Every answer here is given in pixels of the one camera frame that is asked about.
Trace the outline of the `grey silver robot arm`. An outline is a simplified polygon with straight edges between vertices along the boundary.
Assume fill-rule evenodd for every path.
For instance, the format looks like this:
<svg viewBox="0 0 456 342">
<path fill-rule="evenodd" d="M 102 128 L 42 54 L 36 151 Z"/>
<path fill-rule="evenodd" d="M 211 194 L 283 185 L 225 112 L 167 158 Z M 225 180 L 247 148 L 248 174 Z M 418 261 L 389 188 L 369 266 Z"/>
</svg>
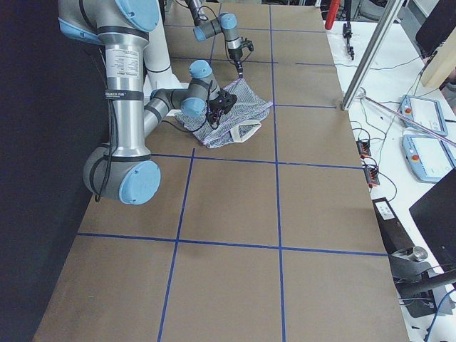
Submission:
<svg viewBox="0 0 456 342">
<path fill-rule="evenodd" d="M 105 48 L 110 137 L 87 159 L 83 181 L 98 198 L 144 204 L 161 179 L 146 137 L 172 110 L 215 124 L 237 98 L 204 60 L 190 65 L 189 83 L 177 80 L 157 1 L 60 1 L 58 15 L 65 36 Z"/>
<path fill-rule="evenodd" d="M 185 3 L 190 10 L 195 25 L 193 33 L 196 40 L 199 42 L 206 41 L 222 33 L 228 56 L 234 63 L 238 77 L 243 78 L 242 50 L 245 47 L 245 43 L 239 35 L 236 16 L 229 12 L 223 12 L 213 19 L 208 19 L 201 1 L 185 1 Z"/>
</svg>

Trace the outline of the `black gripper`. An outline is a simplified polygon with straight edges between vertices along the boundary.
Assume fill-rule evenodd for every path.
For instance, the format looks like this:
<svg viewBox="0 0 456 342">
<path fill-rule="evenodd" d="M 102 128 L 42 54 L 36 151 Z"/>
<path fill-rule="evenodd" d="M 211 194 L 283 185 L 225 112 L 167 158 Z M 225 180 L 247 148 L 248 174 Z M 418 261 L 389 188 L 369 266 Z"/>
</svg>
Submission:
<svg viewBox="0 0 456 342">
<path fill-rule="evenodd" d="M 220 91 L 215 99 L 209 101 L 208 123 L 211 127 L 217 129 L 220 125 L 222 114 L 228 113 L 219 103 L 221 99 Z"/>
<path fill-rule="evenodd" d="M 242 56 L 243 56 L 242 47 L 229 48 L 228 49 L 228 54 L 229 54 L 229 58 L 234 63 L 234 66 L 235 66 L 235 68 L 237 70 L 237 73 L 238 73 L 238 77 L 239 78 L 243 78 L 244 77 L 244 69 L 243 69 L 243 66 L 242 66 Z"/>
</svg>

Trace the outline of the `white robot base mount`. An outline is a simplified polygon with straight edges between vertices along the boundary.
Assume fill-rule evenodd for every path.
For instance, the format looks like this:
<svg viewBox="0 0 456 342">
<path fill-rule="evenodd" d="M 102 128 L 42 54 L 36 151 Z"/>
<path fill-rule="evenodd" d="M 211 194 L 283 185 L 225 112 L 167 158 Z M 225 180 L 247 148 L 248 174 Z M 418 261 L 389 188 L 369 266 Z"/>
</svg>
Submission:
<svg viewBox="0 0 456 342">
<path fill-rule="evenodd" d="M 147 1 L 145 11 L 146 17 L 156 23 L 156 27 L 149 33 L 149 44 L 143 55 L 147 74 L 143 92 L 145 99 L 148 99 L 153 90 L 187 88 L 188 84 L 179 82 L 172 71 L 159 1 Z"/>
</svg>

